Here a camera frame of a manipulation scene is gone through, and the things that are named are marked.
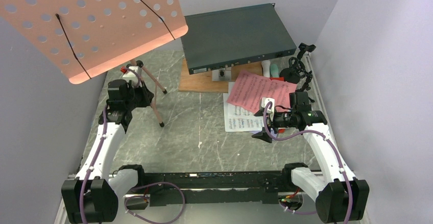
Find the white sheet music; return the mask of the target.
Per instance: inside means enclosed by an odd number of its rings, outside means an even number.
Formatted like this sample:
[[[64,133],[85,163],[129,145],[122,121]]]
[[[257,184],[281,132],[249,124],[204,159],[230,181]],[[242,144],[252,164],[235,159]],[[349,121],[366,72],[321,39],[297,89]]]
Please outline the white sheet music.
[[[254,113],[228,103],[234,82],[228,83],[228,93],[223,93],[225,132],[258,132],[263,127],[263,119]]]

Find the pink sheet music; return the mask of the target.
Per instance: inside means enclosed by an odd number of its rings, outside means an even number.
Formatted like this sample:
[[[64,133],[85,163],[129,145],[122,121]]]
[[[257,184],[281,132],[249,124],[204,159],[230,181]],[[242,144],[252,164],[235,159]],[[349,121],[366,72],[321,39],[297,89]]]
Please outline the pink sheet music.
[[[282,111],[281,107],[290,107],[289,94],[295,92],[296,88],[296,84],[272,80],[242,70],[234,82],[227,102],[250,112],[257,112],[262,98],[268,97],[275,100],[279,112]]]

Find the black round-base mic stand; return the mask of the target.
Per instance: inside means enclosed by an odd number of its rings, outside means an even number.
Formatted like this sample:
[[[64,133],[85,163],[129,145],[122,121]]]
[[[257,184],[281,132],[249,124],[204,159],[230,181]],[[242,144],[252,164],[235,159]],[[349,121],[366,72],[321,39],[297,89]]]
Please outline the black round-base mic stand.
[[[301,79],[306,78],[305,83],[309,83],[312,79],[312,72],[307,72],[305,64],[301,61],[302,57],[306,52],[313,52],[316,49],[316,46],[314,44],[307,45],[305,43],[301,43],[299,45],[299,52],[296,57],[291,57],[288,60],[289,67],[283,69],[279,77],[283,78],[284,81],[298,84]]]

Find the mint green microphone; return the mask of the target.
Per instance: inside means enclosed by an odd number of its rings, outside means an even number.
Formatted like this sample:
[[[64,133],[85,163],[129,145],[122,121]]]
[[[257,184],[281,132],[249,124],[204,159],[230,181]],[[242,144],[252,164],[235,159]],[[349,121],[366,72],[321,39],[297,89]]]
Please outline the mint green microphone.
[[[270,65],[270,76],[272,78],[278,78],[279,77],[279,68],[276,64]]]

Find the white microphone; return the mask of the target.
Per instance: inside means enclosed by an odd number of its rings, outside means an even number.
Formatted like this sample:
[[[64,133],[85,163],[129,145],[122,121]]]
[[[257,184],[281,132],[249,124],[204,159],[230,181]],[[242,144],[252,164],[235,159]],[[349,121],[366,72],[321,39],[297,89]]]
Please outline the white microphone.
[[[270,65],[271,65],[271,61],[270,60],[264,60],[261,62],[261,66],[262,66],[262,75],[266,78],[270,78],[271,74],[270,74]]]

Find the black tripod mic stand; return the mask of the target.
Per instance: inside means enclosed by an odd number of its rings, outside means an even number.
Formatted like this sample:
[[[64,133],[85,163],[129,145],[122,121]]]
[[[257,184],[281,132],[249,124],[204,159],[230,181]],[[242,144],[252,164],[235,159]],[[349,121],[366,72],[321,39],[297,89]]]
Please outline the black tripod mic stand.
[[[305,64],[296,57],[289,58],[289,73],[287,81],[289,83],[298,84],[300,81],[305,79],[304,83],[300,88],[296,89],[296,92],[309,91],[309,86],[312,81],[312,71],[307,71]]]

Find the pink music stand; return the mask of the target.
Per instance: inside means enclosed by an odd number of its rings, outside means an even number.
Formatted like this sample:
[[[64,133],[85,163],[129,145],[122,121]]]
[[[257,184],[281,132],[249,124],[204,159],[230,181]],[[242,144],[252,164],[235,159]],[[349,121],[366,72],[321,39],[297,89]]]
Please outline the pink music stand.
[[[188,31],[179,0],[1,0],[1,17],[72,84]]]

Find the red sheet music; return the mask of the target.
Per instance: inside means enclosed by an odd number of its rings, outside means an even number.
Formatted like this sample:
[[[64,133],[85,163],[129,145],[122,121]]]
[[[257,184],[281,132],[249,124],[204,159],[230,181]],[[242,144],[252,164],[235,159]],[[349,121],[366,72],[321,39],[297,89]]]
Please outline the red sheet music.
[[[284,82],[283,77],[271,77],[270,80],[277,80],[277,81],[283,81]]]

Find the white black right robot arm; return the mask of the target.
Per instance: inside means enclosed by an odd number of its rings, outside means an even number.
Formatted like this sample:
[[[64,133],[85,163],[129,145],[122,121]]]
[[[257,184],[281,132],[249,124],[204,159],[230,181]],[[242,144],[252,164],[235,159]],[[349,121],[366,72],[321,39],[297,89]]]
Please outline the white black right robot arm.
[[[290,163],[282,170],[284,189],[303,190],[314,202],[323,223],[348,223],[362,220],[370,192],[366,180],[360,180],[344,161],[332,140],[330,127],[320,110],[313,110],[307,92],[289,94],[290,106],[282,112],[273,98],[263,97],[255,116],[263,119],[261,132],[253,135],[267,143],[303,136],[311,147],[321,176],[304,163]]]

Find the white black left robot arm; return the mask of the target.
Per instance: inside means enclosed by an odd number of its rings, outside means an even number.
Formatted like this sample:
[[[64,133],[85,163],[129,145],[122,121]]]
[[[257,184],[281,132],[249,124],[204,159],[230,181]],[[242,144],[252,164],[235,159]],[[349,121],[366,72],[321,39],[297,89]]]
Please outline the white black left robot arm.
[[[109,178],[119,144],[132,120],[132,111],[151,105],[154,94],[143,81],[117,79],[108,83],[108,99],[99,116],[91,151],[72,180],[64,181],[61,194],[70,223],[112,222],[119,199],[129,190],[141,193],[147,186],[143,167],[122,166]]]

